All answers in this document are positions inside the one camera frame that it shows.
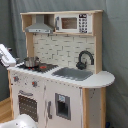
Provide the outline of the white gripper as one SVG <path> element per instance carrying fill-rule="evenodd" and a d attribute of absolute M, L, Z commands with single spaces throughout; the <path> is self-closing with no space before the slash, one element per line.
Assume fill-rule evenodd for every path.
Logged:
<path fill-rule="evenodd" d="M 5 67 L 14 67 L 16 65 L 15 58 L 3 44 L 0 44 L 0 61 Z"/>

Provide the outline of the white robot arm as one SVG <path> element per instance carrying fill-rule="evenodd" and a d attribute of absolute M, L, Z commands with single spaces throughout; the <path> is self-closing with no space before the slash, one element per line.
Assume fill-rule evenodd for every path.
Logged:
<path fill-rule="evenodd" d="M 14 67 L 16 65 L 16 60 L 9 53 L 9 50 L 0 44 L 0 61 L 2 64 L 8 67 Z M 26 114 L 19 115 L 16 119 L 0 123 L 0 128 L 38 128 L 35 121 Z"/>

